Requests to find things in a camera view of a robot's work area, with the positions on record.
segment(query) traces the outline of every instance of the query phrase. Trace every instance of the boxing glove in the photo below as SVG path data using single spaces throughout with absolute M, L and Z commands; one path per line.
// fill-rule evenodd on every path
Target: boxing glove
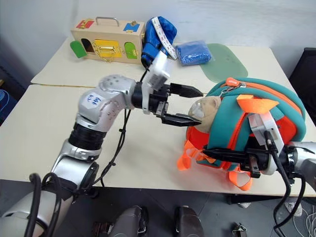
M 163 31 L 165 32 L 167 39 L 172 44 L 173 39 L 177 34 L 177 29 L 168 20 L 161 16 L 158 17 L 158 20 Z M 141 57 L 141 62 L 145 68 L 148 68 L 151 65 L 152 61 L 157 56 L 160 50 L 168 55 L 165 48 L 161 45 L 160 39 L 156 33 L 152 20 L 150 19 L 146 23 L 145 46 L 143 48 Z

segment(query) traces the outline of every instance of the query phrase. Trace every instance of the white sticker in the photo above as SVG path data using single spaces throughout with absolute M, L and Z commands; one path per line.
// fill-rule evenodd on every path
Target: white sticker
M 154 17 L 152 19 L 152 23 L 153 26 L 157 32 L 157 35 L 160 39 L 160 42 L 162 43 L 162 45 L 164 46 L 164 48 L 168 51 L 168 53 L 170 54 L 170 56 L 176 60 L 178 58 L 176 50 L 174 49 L 174 47 L 172 47 L 172 45 L 170 44 L 169 40 L 167 39 L 167 36 L 165 35 L 165 33 L 163 32 L 163 29 L 160 25 L 159 19 L 158 17 Z
M 99 104 L 104 100 L 101 95 L 98 95 L 95 92 L 87 94 L 82 105 L 85 106 L 87 109 L 96 108 Z

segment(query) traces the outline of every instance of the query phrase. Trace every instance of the white table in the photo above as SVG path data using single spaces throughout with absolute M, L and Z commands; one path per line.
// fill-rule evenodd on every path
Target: white table
M 0 127 L 0 179 L 28 181 L 29 174 L 43 177 L 50 171 L 62 143 L 75 122 L 78 99 L 87 88 L 31 85 Z M 169 98 L 170 112 L 187 112 L 195 99 L 177 95 Z M 123 124 L 120 113 L 107 133 L 97 162 L 100 170 L 112 158 Z M 278 173 L 254 179 L 251 190 L 244 192 L 227 181 L 221 170 L 197 165 L 178 171 L 176 161 L 183 151 L 184 127 L 161 124 L 153 115 L 132 111 L 127 125 L 126 141 L 105 178 L 110 187 L 208 191 L 219 193 L 282 196 L 284 183 Z M 307 140 L 316 128 L 309 124 Z M 300 182 L 292 187 L 297 195 Z M 306 196 L 315 196 L 307 185 Z
M 70 49 L 67 39 L 32 83 L 46 85 L 70 85 L 95 87 L 99 80 L 110 74 L 120 74 L 139 80 L 144 72 L 140 64 L 105 63 L 100 60 L 78 59 Z M 260 47 L 229 46 L 248 70 L 248 77 L 271 80 L 289 88 L 290 82 L 282 71 L 271 49 Z M 191 85 L 208 93 L 215 85 L 203 73 L 201 67 L 182 67 L 179 60 L 169 60 L 171 77 L 166 83 Z

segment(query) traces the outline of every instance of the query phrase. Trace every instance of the white wall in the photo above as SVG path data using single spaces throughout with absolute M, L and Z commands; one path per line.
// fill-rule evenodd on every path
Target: white wall
M 177 42 L 271 47 L 288 76 L 304 47 L 316 47 L 315 0 L 0 0 L 0 56 L 33 76 L 82 18 L 157 15 L 177 27 Z

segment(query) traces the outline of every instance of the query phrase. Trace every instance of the black cable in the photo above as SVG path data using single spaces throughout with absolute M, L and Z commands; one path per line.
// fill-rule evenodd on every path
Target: black cable
M 280 160 L 277 157 L 277 152 L 276 151 L 272 151 L 271 155 L 273 157 L 273 160 L 276 163 L 277 169 L 278 169 L 279 173 L 281 174 L 282 179 L 283 179 L 283 181 L 285 183 L 285 187 L 286 187 L 286 191 L 285 191 L 285 194 L 284 194 L 283 198 L 281 199 L 281 201 L 276 205 L 276 207 L 273 210 L 273 218 L 274 218 L 274 221 L 275 221 L 275 226 L 273 227 L 273 229 L 277 233 L 278 236 L 285 237 L 285 234 L 281 230 L 281 228 L 277 227 L 277 225 L 278 225 L 278 223 L 277 223 L 277 212 L 279 211 L 281 206 L 285 203 L 285 200 L 290 196 L 290 194 L 291 194 L 291 185 L 290 185 L 290 181 L 287 178 L 285 170 L 284 170 Z
M 55 201 L 54 211 L 53 211 L 49 226 L 44 234 L 45 237 L 53 236 L 53 233 L 54 233 L 54 230 L 55 230 L 55 227 L 57 224 L 57 220 L 59 217 L 60 207 L 61 207 L 61 184 L 60 184 L 60 180 L 55 173 L 48 173 L 43 178 L 43 182 L 42 182 L 43 186 L 46 185 L 48 178 L 51 178 L 53 181 L 55 194 L 56 194 L 56 201 Z
M 295 212 L 296 212 L 296 210 L 297 210 L 297 208 L 298 208 L 298 206 L 299 206 L 299 204 L 300 204 L 300 202 L 301 202 L 301 200 L 303 198 L 303 194 L 304 194 L 305 186 L 306 186 L 306 181 L 305 181 L 305 178 L 302 175 L 294 174 L 294 177 L 300 178 L 301 181 L 302 181 L 300 193 L 298 195 L 298 198 L 297 198 L 297 200 L 295 202 L 295 205 L 294 205 L 291 213 L 281 223 L 277 223 L 277 212 L 279 211 L 281 206 L 285 203 L 286 199 L 290 196 L 291 185 L 290 185 L 290 181 L 289 181 L 289 179 L 288 179 L 288 177 L 287 177 L 287 175 L 285 173 L 283 165 L 281 164 L 281 161 L 279 160 L 279 158 L 277 156 L 277 147 L 276 147 L 276 145 L 274 143 L 274 139 L 273 139 L 271 133 L 269 131 L 265 131 L 264 135 L 265 135 L 265 138 L 266 138 L 266 144 L 267 144 L 269 153 L 272 155 L 273 160 L 276 163 L 277 170 L 281 174 L 282 179 L 283 179 L 283 181 L 285 183 L 285 187 L 286 187 L 286 191 L 285 191 L 285 194 L 284 194 L 283 198 L 281 199 L 281 201 L 278 203 L 278 205 L 273 210 L 273 218 L 274 218 L 274 221 L 275 221 L 275 224 L 276 224 L 273 227 L 273 229 L 279 236 L 284 237 L 285 234 L 281 230 L 281 227 L 283 225 L 285 225 L 294 216 L 294 214 L 295 214 Z
M 149 71 L 149 69 L 145 70 L 145 72 L 143 73 L 142 77 L 140 78 L 140 82 L 143 81 L 143 79 L 144 79 L 144 77 L 145 77 L 145 75 L 146 75 L 146 73 L 148 71 Z M 121 134 L 120 134 L 119 141 L 118 141 L 118 146 L 117 146 L 117 149 L 116 149 L 116 151 L 114 153 L 113 158 L 110 160 L 108 165 L 105 166 L 105 168 L 102 170 L 100 177 L 97 178 L 90 186 L 88 186 L 88 188 L 86 188 L 86 190 L 91 188 L 93 185 L 95 185 L 99 181 L 101 181 L 102 187 L 105 187 L 104 182 L 103 182 L 103 177 L 109 172 L 109 170 L 110 170 L 110 168 L 112 166 L 116 165 L 115 164 L 115 159 L 118 156 L 119 152 L 121 151 L 121 149 L 123 147 L 123 144 L 125 142 L 126 125 L 127 125 L 130 113 L 131 113 L 131 110 L 128 110 L 128 113 L 127 113 L 127 109 L 124 109 L 124 125 L 123 125 L 123 128 L 119 130 L 121 132 Z
M 149 69 L 148 69 L 148 68 L 146 68 L 145 72 L 143 73 L 142 77 L 140 78 L 140 80 L 139 80 L 140 82 L 142 82 L 142 81 L 143 81 L 143 79 L 144 79 L 144 77 L 145 77 L 145 75 L 146 75 L 147 71 L 149 71 Z
M 295 174 L 294 177 L 301 179 L 302 184 L 301 184 L 300 193 L 299 193 L 299 195 L 297 197 L 297 200 L 295 202 L 295 205 L 294 205 L 291 213 L 281 223 L 277 224 L 275 226 L 275 228 L 280 228 L 281 226 L 285 225 L 289 220 L 291 220 L 291 218 L 294 216 L 294 214 L 295 214 L 295 212 L 296 212 L 296 210 L 297 210 L 298 206 L 300 205 L 301 200 L 303 198 L 303 194 L 305 192 L 306 180 L 305 180 L 304 176 L 301 175 L 301 174 Z
M 31 183 L 34 184 L 34 190 L 33 190 L 33 200 L 32 200 L 31 211 L 30 211 L 29 220 L 26 226 L 26 230 L 24 232 L 24 237 L 33 236 L 36 220 L 38 217 L 39 206 L 40 206 L 40 192 L 41 192 L 40 176 L 36 173 L 33 173 L 30 175 L 29 178 L 30 178 Z

